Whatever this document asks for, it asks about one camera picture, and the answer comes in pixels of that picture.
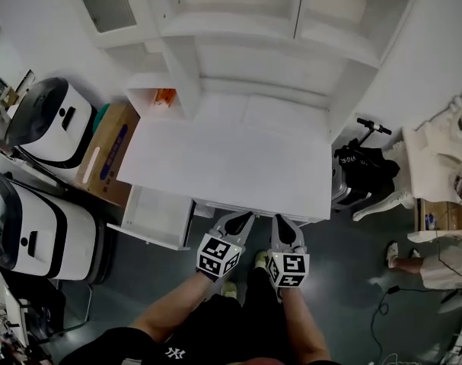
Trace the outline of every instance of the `cable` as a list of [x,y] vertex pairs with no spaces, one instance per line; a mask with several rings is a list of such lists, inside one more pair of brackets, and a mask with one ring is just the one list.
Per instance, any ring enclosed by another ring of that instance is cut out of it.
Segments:
[[369,329],[371,331],[371,337],[373,337],[374,341],[378,345],[378,348],[380,350],[380,353],[378,355],[378,359],[374,362],[375,365],[378,365],[379,360],[381,359],[381,356],[383,355],[383,345],[381,342],[379,342],[378,338],[376,337],[376,334],[374,333],[374,320],[376,319],[376,315],[380,313],[382,316],[385,316],[388,314],[390,311],[390,306],[388,303],[384,303],[384,298],[388,295],[388,292],[385,292],[383,297],[381,298],[378,307],[376,310],[373,312],[373,317],[371,318],[371,324],[369,325]]
[[[395,362],[389,362],[389,363],[385,363],[386,362],[386,359],[388,357],[391,357],[391,356],[396,356],[395,357]],[[418,363],[418,362],[401,362],[401,361],[398,361],[398,354],[396,353],[391,353],[391,354],[388,354],[383,362],[381,363],[381,365],[422,365],[421,363]]]

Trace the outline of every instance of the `drawer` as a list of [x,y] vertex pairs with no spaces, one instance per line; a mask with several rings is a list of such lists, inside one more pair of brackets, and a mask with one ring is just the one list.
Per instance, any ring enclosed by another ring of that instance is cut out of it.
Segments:
[[189,197],[132,186],[120,226],[107,226],[172,250],[186,247],[196,203]]

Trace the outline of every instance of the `ny logo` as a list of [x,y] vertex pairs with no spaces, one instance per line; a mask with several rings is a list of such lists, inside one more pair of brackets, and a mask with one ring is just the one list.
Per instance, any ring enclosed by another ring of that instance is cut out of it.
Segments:
[[173,358],[173,356],[175,356],[175,360],[182,360],[183,355],[185,354],[185,350],[168,348],[168,352],[165,354],[168,356],[168,358]]

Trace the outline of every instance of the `shoe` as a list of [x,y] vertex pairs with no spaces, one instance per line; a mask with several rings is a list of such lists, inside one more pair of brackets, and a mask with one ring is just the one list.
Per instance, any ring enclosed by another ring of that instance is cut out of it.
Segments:
[[398,242],[395,240],[390,241],[386,249],[386,263],[389,269],[395,267],[394,261],[398,258]]
[[221,295],[223,297],[233,297],[237,300],[237,286],[232,281],[226,281],[224,285],[222,285]]
[[422,256],[420,255],[419,251],[415,248],[412,248],[410,250],[410,253],[408,254],[409,258],[411,259],[420,259]]
[[268,253],[264,250],[258,252],[254,258],[254,268],[266,269],[266,263],[268,262]]

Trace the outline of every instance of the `cabinet door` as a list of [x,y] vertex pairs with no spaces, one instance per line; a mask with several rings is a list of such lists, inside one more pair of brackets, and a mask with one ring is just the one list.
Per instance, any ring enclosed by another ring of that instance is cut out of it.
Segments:
[[158,37],[147,0],[70,0],[96,47]]

